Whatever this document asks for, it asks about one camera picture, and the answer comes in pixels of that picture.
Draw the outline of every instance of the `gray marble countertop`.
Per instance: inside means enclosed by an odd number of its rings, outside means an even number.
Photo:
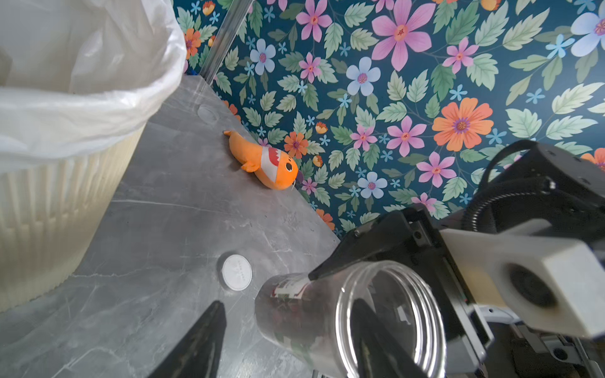
[[[227,311],[220,377],[311,377],[260,335],[254,297],[273,275],[313,269],[338,240],[297,191],[239,169],[224,129],[248,135],[199,77],[184,77],[149,121],[78,269],[0,314],[1,377],[146,377],[216,299]],[[243,292],[219,283],[227,252],[252,265]]]

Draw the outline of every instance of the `pink flower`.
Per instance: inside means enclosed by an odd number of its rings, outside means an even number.
[[[267,0],[267,5],[271,5],[274,3],[275,3],[275,0]],[[280,5],[281,10],[286,10],[286,7],[288,6],[288,0],[280,0],[278,2],[278,4]]]
[[[351,134],[351,139],[355,141],[353,148],[357,149],[360,146],[364,147],[364,151],[370,150],[370,143],[378,142],[378,138],[372,137],[372,133],[374,132],[374,126],[370,126],[365,129],[361,125],[357,125],[357,132]]]
[[[330,18],[330,16],[321,15],[328,6],[328,0],[319,0],[317,9],[315,8],[315,0],[306,0],[304,6],[307,13],[301,12],[296,15],[296,20],[299,24],[306,24],[306,26],[302,28],[301,38],[309,38],[312,29],[315,42],[321,42],[321,29],[319,27],[327,28],[332,24],[332,18]]]
[[[317,183],[311,182],[311,178],[310,177],[308,179],[302,181],[302,189],[304,191],[307,191],[307,194],[309,194],[309,195],[312,192],[313,193],[317,193],[316,187],[317,187]]]
[[[420,194],[420,198],[412,197],[413,203],[422,203],[427,207],[429,213],[434,213],[437,209],[433,206],[437,202],[437,198],[428,198],[426,193]]]
[[[307,61],[301,60],[298,62],[298,65],[302,68],[301,79],[308,76],[309,82],[312,83],[315,80],[315,76],[321,75],[321,69],[319,68],[320,63],[321,58],[319,56],[313,59],[311,53],[307,53]]]
[[[430,161],[431,164],[423,161],[422,163],[418,163],[416,165],[416,167],[418,169],[420,169],[421,171],[427,171],[426,173],[423,173],[422,175],[420,175],[420,178],[418,178],[418,181],[420,181],[421,183],[426,183],[432,177],[433,186],[440,187],[441,184],[443,184],[443,178],[441,178],[441,176],[443,176],[445,178],[456,177],[456,172],[454,170],[445,169],[445,168],[451,166],[452,164],[454,164],[454,161],[456,159],[453,156],[450,156],[450,157],[443,159],[441,161],[441,163],[439,163],[439,159],[440,159],[439,154],[436,152],[433,152],[428,157],[428,161]]]
[[[395,149],[397,146],[399,147],[399,153],[401,156],[407,156],[410,153],[410,145],[413,148],[423,148],[424,141],[420,138],[415,138],[415,136],[420,135],[427,129],[427,126],[423,123],[412,127],[412,119],[410,116],[405,116],[404,120],[401,121],[401,129],[397,126],[389,126],[387,128],[388,135],[395,137],[395,139],[391,139],[388,141],[387,148]]]
[[[474,65],[473,59],[470,55],[473,55],[477,52],[479,46],[477,45],[468,45],[468,37],[464,37],[460,44],[456,48],[456,46],[448,47],[448,54],[452,55],[451,57],[445,59],[443,62],[444,67],[449,67],[452,64],[454,65],[452,72],[458,73],[460,71],[460,66],[464,64],[465,67],[470,67]]]
[[[412,8],[411,0],[397,0],[394,6],[395,22],[387,16],[380,16],[372,21],[374,33],[379,36],[389,36],[380,41],[372,51],[372,59],[386,58],[394,48],[391,63],[393,68],[400,71],[408,62],[408,48],[417,53],[431,48],[431,37],[424,31],[414,31],[425,25],[433,17],[435,3],[423,4],[409,17]]]
[[[372,0],[372,1],[373,2],[378,1],[378,4],[376,4],[376,13],[380,12],[382,10],[382,7],[384,7],[385,4],[386,4],[388,10],[393,10],[393,7],[395,6],[394,0]]]

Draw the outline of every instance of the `green leaf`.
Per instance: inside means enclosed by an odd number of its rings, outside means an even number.
[[[334,176],[330,177],[330,179],[328,180],[328,185],[330,186],[330,188],[338,189],[339,187],[341,187],[342,184],[344,184],[345,175],[346,175],[345,172],[343,172],[343,173],[335,174]]]
[[[567,151],[573,155],[585,154],[588,151],[592,151],[591,147],[576,145],[575,142],[567,142],[567,143],[559,142],[555,146],[562,148],[565,151]]]
[[[370,149],[364,151],[364,163],[368,166],[369,170],[372,170],[374,164],[378,162],[378,155],[380,155],[380,148],[376,144],[371,144]]]
[[[557,57],[551,60],[542,71],[542,77],[544,77],[544,90],[547,91],[552,88],[555,83],[555,78],[563,72],[563,60],[557,55]]]
[[[590,73],[590,69],[597,65],[599,61],[599,52],[598,49],[592,50],[592,52],[588,55],[585,55],[578,59],[575,63],[575,69],[578,70],[577,79],[578,83],[583,83],[584,80],[588,77]]]
[[[293,2],[288,5],[286,10],[281,12],[280,18],[282,20],[295,20],[298,13],[304,9],[304,4],[299,2]]]
[[[388,82],[388,98],[393,101],[401,101],[405,98],[406,92],[405,82],[397,75],[397,71],[393,70],[393,73],[391,73],[391,80]]]
[[[319,102],[319,99],[317,98],[317,89],[315,89],[315,86],[313,84],[311,84],[311,83],[307,84],[307,90],[302,95],[302,101],[309,108],[311,108],[315,111],[318,111],[317,103]]]
[[[418,77],[412,80],[412,84],[408,89],[408,99],[412,102],[418,102],[427,95],[428,89],[428,70],[424,70]]]
[[[361,157],[361,152],[359,152],[356,148],[349,148],[346,153],[347,156],[347,164],[351,167],[351,170],[354,171],[355,167],[359,163],[359,158]]]
[[[504,35],[502,45],[508,50],[521,50],[523,45],[534,40],[534,36],[542,30],[542,24],[548,17],[551,9],[548,8],[536,17],[531,15],[517,25],[509,29]]]
[[[569,138],[574,134],[581,133],[583,129],[596,123],[597,121],[584,119],[582,116],[567,116],[563,119],[552,121],[552,123],[548,125],[548,129],[546,129],[546,137],[554,140]]]
[[[513,101],[517,99],[517,97],[519,97],[520,95],[525,93],[525,91],[528,90],[530,81],[531,81],[531,75],[529,75],[525,79],[512,85],[511,89],[509,90],[510,93],[508,94],[508,97],[506,98],[506,106],[512,104]]]
[[[330,170],[334,171],[336,168],[340,167],[340,164],[342,163],[343,159],[344,154],[342,153],[342,151],[335,149],[330,152],[330,158],[328,159],[328,164],[330,164]]]
[[[448,97],[450,89],[454,88],[455,78],[456,74],[452,72],[451,67],[444,67],[442,64],[435,67],[433,73],[431,73],[431,86],[433,87],[433,93],[439,96],[439,101]]]
[[[396,191],[389,191],[389,194],[395,199],[395,201],[411,205],[412,198],[418,197],[418,194],[412,189],[397,189]]]
[[[367,50],[370,46],[376,45],[378,40],[372,36],[371,31],[367,31],[366,29],[355,29],[354,32],[351,33],[351,47],[355,50]]]
[[[382,112],[378,114],[376,119],[384,120],[386,122],[398,122],[404,119],[406,114],[408,114],[408,110],[406,109],[404,103],[396,102],[385,106],[382,109]]]
[[[466,9],[461,9],[458,16],[454,18],[451,25],[445,31],[445,40],[448,45],[457,45],[464,37],[475,30],[475,24],[479,19],[477,9],[479,1],[473,1]]]
[[[460,158],[467,163],[474,163],[475,161],[485,159],[485,156],[473,149],[466,149],[460,153]]]
[[[286,90],[288,92],[296,92],[296,91],[298,91],[299,81],[300,80],[298,79],[298,76],[288,75],[288,76],[284,76],[283,79],[278,80],[277,84],[279,84],[280,87],[284,88],[284,90]]]
[[[532,54],[528,56],[527,59],[515,60],[514,62],[509,63],[509,66],[523,71],[533,71],[548,62],[548,60],[549,59],[546,56]]]
[[[281,143],[282,140],[288,135],[288,132],[280,129],[269,130],[267,133],[267,139],[269,140],[269,144],[276,145],[277,143]]]
[[[280,104],[277,106],[277,109],[282,111],[292,111],[294,108],[296,108],[296,97],[291,94],[287,94],[281,99]]]
[[[498,37],[504,33],[504,27],[508,23],[508,1],[496,12],[489,14],[487,20],[483,21],[481,27],[475,33],[475,44],[480,47],[491,46],[498,41]]]
[[[537,113],[531,113],[529,109],[520,111],[518,109],[507,109],[509,120],[506,121],[508,129],[517,138],[531,138],[542,126],[542,120],[538,119]]]
[[[437,99],[437,95],[435,94],[428,101],[426,107],[424,108],[424,113],[427,114],[429,118],[435,118],[439,115],[440,107],[439,107],[439,99]]]
[[[340,24],[332,22],[328,29],[325,31],[324,38],[324,49],[325,49],[325,58],[328,59],[332,54],[338,50],[338,47],[342,43],[342,35],[344,34],[344,30]]]
[[[270,111],[271,108],[273,107],[273,104],[275,103],[275,94],[277,92],[276,91],[271,91],[271,92],[265,92],[265,94],[263,94],[263,96],[261,97],[261,108],[264,111]]]
[[[287,53],[285,57],[278,60],[278,62],[289,72],[300,72],[303,69],[300,67],[298,62],[304,60],[303,55],[298,51],[293,53]]]
[[[457,198],[460,194],[464,193],[467,186],[466,180],[462,177],[450,178],[443,187],[443,202]]]
[[[552,101],[552,111],[555,114],[571,113],[590,100],[592,98],[591,94],[601,88],[603,84],[605,83],[592,83],[586,86],[580,84],[565,90],[562,95],[555,97]]]
[[[433,23],[435,24],[435,31],[433,34],[437,34],[439,30],[450,23],[450,20],[456,15],[456,9],[458,9],[457,2],[448,4],[446,1],[443,1],[439,4],[437,11],[435,12],[435,19],[433,20]]]
[[[474,64],[466,68],[466,76],[477,84],[484,85],[487,89],[493,90],[495,85],[495,76],[498,73],[496,62],[491,58],[492,54],[481,54],[474,58]]]

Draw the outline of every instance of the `plush toy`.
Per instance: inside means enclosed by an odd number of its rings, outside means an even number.
[[[265,186],[283,190],[294,184],[302,175],[293,158],[284,151],[270,146],[260,146],[244,139],[236,131],[225,131],[229,137],[229,149],[246,172],[254,172]]]

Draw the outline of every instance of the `wall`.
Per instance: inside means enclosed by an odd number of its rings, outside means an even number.
[[[215,89],[339,236],[414,202],[447,216],[521,138],[605,163],[605,0],[268,2]]]

